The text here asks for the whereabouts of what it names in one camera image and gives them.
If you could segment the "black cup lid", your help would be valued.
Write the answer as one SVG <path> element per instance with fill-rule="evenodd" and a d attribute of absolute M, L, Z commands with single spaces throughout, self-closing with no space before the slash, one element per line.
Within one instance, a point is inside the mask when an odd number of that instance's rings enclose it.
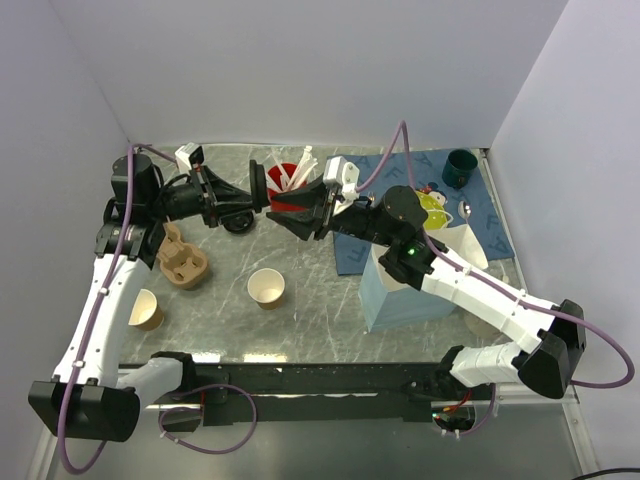
<path fill-rule="evenodd" d="M 223 227 L 231 234 L 243 235 L 253 228 L 254 216 L 252 213 L 236 216 L 226 223 Z"/>
<path fill-rule="evenodd" d="M 253 210 L 260 213 L 270 205 L 270 201 L 264 166 L 254 159 L 249 161 L 249 180 Z"/>

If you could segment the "brown paper cup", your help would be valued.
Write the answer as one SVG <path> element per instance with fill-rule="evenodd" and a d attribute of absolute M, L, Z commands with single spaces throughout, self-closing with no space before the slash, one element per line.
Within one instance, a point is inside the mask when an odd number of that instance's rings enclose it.
<path fill-rule="evenodd" d="M 247 282 L 249 296 L 264 310 L 274 310 L 281 305 L 285 287 L 283 275 L 271 268 L 255 271 Z"/>
<path fill-rule="evenodd" d="M 149 332 L 157 329 L 164 321 L 164 312 L 153 292 L 141 289 L 130 314 L 128 325 Z"/>

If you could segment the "light blue paper bag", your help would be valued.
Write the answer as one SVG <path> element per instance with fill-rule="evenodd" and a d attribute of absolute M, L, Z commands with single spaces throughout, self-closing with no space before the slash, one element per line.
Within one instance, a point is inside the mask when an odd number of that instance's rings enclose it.
<path fill-rule="evenodd" d="M 488 268 L 484 250 L 468 224 L 431 230 L 429 234 L 474 267 Z M 360 283 L 359 299 L 370 332 L 442 319 L 454 311 L 450 301 L 394 280 L 378 262 L 386 250 L 380 245 L 371 247 Z"/>

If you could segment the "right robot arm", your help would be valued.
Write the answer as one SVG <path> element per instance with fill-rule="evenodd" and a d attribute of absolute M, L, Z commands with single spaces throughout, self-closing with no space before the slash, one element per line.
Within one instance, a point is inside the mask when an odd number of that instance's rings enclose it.
<path fill-rule="evenodd" d="M 302 240 L 337 232 L 385 247 L 378 262 L 400 284 L 434 295 L 499 330 L 508 343 L 451 348 L 440 362 L 437 385 L 446 397 L 460 398 L 482 384 L 519 383 L 551 399 L 565 395 L 585 350 L 585 329 L 568 320 L 581 308 L 536 299 L 473 267 L 452 248 L 426 237 L 427 218 L 417 192 L 393 186 L 373 206 L 361 197 L 348 201 L 323 181 L 276 194 L 286 211 L 267 216 Z"/>

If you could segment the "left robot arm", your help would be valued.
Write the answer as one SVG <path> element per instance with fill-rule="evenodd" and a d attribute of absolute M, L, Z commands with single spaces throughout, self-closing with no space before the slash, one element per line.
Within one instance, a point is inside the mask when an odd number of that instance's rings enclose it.
<path fill-rule="evenodd" d="M 28 403 L 58 439 L 124 442 L 140 412 L 164 395 L 190 400 L 198 389 L 192 356 L 159 352 L 119 377 L 124 335 L 151 273 L 167 220 L 200 216 L 216 228 L 268 206 L 265 171 L 249 165 L 244 191 L 197 165 L 185 183 L 162 184 L 151 159 L 129 153 L 113 164 L 113 197 L 96 236 L 93 277 L 76 331 L 51 379 L 32 384 Z"/>

